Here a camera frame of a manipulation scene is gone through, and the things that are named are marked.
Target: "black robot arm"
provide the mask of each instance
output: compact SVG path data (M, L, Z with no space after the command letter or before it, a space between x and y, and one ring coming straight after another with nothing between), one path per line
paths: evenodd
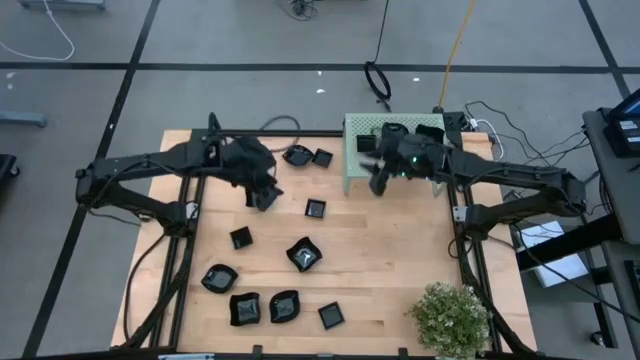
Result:
M381 196L388 179L396 176L447 182L458 189L488 182L539 190L533 196L495 206L454 207L455 220L479 239L486 239L497 223L513 223L543 213L579 216L585 211L584 185L567 170L484 160L443 145L438 130L418 127L412 134L402 125L385 124L380 146L369 154L384 160L384 165L362 164L373 174L369 181L373 193Z
M97 209L116 206L136 216L157 219L170 236L186 236L196 211L193 203L163 203L128 190L120 181L175 174L208 175L242 186L247 206L266 210L282 194L268 170L276 163L273 154L255 137L227 142L219 134L215 115L209 115L208 135L180 143L163 152L119 158L96 159L76 172L76 201Z

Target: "metal stand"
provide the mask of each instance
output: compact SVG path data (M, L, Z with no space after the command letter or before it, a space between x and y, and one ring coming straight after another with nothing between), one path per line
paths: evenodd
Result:
M0 110L0 124L47 126L47 117L39 113L2 111Z
M20 5L25 9L30 9L32 5L43 5L42 0L18 0ZM104 5L104 0L47 0L47 3L52 6L82 6L82 7L95 7L100 11L105 11L107 8Z

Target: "potted plant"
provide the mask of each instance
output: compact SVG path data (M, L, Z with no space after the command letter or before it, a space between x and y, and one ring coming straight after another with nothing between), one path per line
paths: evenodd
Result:
M427 285L422 298L407 315L418 330L418 342L440 356L475 359L489 341L491 315L471 287L459 290L451 284Z

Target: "wooden table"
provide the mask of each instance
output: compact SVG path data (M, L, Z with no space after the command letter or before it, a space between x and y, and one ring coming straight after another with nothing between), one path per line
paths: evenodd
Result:
M189 136L190 131L166 131L162 150L187 141ZM467 151L491 156L486 134L464 134L463 138ZM291 139L261 141L276 148ZM384 197L374 197L365 180L354 181L345 197L342 139L304 137L300 143L314 151L322 148L332 152L333 161L328 169L313 164L296 169L276 155L277 179L285 193L267 212L246 208L242 188L207 180L178 350L248 353L260 344L265 353L394 355L399 347L406 347L410 355L434 355L421 348L411 319L403 314L419 299L425 285L436 281L461 285L457 260L447 255L453 226L446 194L434 198L428 182L395 179L389 182ZM175 201L180 182L171 175L154 178L150 196ZM472 191L478 204L502 201L497 185L477 184ZM194 193L192 181L190 198ZM327 201L324 219L303 215L308 198ZM254 243L234 250L229 232L244 226L249 226ZM157 223L142 225L132 263L160 234ZM496 226L491 235L511 241L504 225ZM324 258L301 274L285 250L304 236L322 250ZM157 300L168 242L151 253L136 274L130 331ZM496 242L486 241L483 246L496 307L522 341L535 349L513 251ZM200 284L208 268L217 263L240 274L234 288L223 295ZM289 323L271 324L269 300L287 289L300 292L300 315ZM229 297L251 291L260 293L260 324L230 326ZM339 302L346 322L325 331L317 309L334 301ZM165 316L160 344L167 343L172 305ZM123 340L121 308L112 343Z

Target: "white cable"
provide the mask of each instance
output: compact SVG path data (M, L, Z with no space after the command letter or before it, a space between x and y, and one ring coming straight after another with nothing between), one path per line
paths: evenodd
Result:
M470 119L469 123L471 123L471 127L476 129L478 127L478 123L485 123L487 125L489 125L489 127L491 128L491 131L493 131L493 136L495 136L496 141L498 142L498 145L500 146L500 157L498 158L498 160L502 160L502 158L504 157L504 147L502 146L502 141L500 141L500 137L498 136L498 132L496 131L496 129L494 129L493 125L491 125L491 123L487 120L484 119Z
M62 36L64 36L64 38L67 40L67 42L71 46L71 51L69 52L69 55L67 55L67 56L65 56L63 58L52 58L52 57L48 57L48 56L33 56L33 55L27 55L27 54L23 54L21 52L15 51L15 50L11 49L10 47L8 47L7 45L5 45L2 41L0 41L0 46L2 46L5 50L7 50L8 52L10 52L12 54L15 54L15 55L18 55L18 56L22 56L22 57L25 57L27 59L49 60L49 61L66 61L66 60L69 60L71 58L71 56L73 56L73 53L76 52L76 47L73 46L73 42L71 41L71 39L69 39L67 34L65 34L64 30L62 30L60 25L58 25L58 22L56 21L56 19L53 18L53 13L49 9L49 4L47 4L47 0L42 0L42 2L44 3L44 7L47 9L47 15L49 15L49 18L51 19L53 24L58 28L58 30L60 30L60 33L62 34Z

